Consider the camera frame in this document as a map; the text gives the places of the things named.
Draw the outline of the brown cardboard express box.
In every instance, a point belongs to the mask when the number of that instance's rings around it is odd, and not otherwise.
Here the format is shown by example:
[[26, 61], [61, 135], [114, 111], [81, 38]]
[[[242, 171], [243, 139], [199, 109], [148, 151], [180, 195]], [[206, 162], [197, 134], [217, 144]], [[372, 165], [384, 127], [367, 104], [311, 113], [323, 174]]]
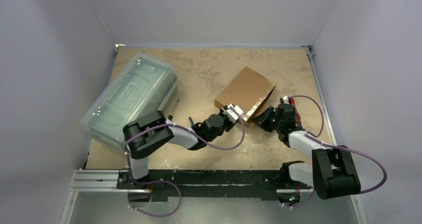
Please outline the brown cardboard express box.
[[273, 82], [246, 66], [217, 95], [214, 106], [218, 109], [229, 104], [239, 106], [245, 126], [254, 127], [252, 119], [264, 112], [275, 87]]

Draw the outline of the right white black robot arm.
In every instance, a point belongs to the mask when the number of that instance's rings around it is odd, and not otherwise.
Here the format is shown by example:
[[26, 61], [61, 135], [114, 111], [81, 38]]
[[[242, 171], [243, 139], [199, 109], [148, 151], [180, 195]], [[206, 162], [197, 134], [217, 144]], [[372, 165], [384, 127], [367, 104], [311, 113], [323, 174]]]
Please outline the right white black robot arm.
[[352, 155], [344, 146], [324, 146], [305, 131], [293, 104], [270, 106], [252, 122], [266, 132], [275, 131], [284, 145], [312, 161], [310, 165], [303, 161], [283, 163], [276, 180], [284, 187], [300, 182], [311, 186], [323, 200], [360, 193], [361, 183]]

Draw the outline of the red utility knife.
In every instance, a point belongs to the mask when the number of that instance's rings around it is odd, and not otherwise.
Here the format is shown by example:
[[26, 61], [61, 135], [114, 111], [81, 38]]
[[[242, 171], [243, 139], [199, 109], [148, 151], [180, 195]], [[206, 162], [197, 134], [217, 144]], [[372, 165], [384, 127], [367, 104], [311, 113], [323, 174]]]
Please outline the red utility knife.
[[298, 109], [295, 104], [295, 100], [293, 98], [289, 98], [289, 103], [295, 108], [295, 121], [297, 125], [301, 124], [301, 116], [299, 115]]

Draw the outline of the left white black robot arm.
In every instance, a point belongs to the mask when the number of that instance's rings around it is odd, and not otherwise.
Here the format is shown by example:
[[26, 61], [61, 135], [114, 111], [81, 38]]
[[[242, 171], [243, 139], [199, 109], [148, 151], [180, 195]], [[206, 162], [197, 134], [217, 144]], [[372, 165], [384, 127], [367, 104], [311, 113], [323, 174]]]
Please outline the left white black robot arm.
[[195, 151], [210, 146], [211, 142], [229, 132], [242, 120], [243, 110], [229, 104], [212, 114], [203, 122], [191, 127], [178, 125], [167, 118], [162, 111], [154, 111], [126, 124], [123, 129], [125, 154], [128, 160], [129, 182], [141, 189], [148, 184], [148, 157], [166, 143]]

